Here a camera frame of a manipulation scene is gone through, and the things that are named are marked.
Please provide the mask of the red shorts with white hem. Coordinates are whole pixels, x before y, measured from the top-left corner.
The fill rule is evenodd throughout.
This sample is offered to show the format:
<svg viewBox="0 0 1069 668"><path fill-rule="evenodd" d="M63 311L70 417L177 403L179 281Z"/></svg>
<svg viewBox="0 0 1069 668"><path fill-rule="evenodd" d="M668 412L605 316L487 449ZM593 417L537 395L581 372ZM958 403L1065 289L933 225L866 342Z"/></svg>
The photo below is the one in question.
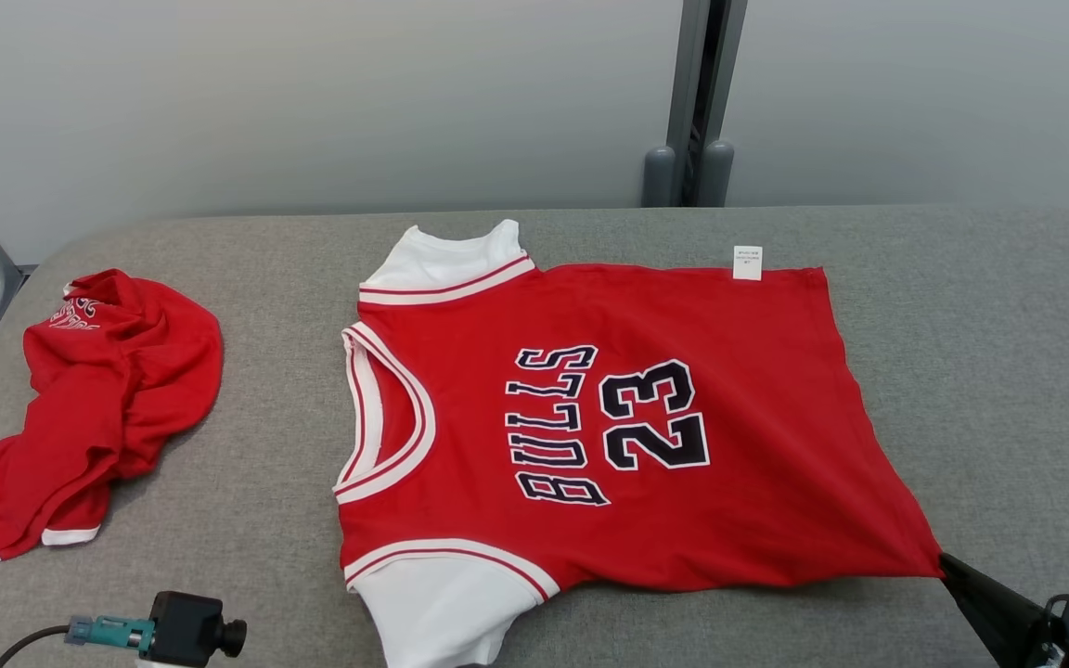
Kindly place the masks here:
<svg viewBox="0 0 1069 668"><path fill-rule="evenodd" d="M35 395L0 440L0 562L93 541L114 483L153 472L210 414L224 373L210 310L119 269L73 279L22 351Z"/></svg>

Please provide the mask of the red Bulls 23 jersey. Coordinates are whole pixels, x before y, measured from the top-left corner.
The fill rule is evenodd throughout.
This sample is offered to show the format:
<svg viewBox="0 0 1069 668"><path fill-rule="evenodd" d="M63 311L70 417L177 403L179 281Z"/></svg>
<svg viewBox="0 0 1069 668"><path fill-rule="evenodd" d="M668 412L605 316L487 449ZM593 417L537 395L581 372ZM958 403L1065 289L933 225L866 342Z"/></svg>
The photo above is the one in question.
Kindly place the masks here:
<svg viewBox="0 0 1069 668"><path fill-rule="evenodd" d="M342 333L340 566L387 668L496 659L580 585L941 578L815 269L540 269L410 227Z"/></svg>

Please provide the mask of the grey partition post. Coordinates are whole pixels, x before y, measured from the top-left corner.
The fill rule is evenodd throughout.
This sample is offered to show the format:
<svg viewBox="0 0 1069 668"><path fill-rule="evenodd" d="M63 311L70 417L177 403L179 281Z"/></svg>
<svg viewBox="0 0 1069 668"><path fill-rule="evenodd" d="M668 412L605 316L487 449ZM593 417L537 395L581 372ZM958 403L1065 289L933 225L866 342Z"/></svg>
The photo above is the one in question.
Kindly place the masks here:
<svg viewBox="0 0 1069 668"><path fill-rule="evenodd" d="M748 0L683 0L665 143L642 161L644 208L725 206L737 156L722 136Z"/></svg>

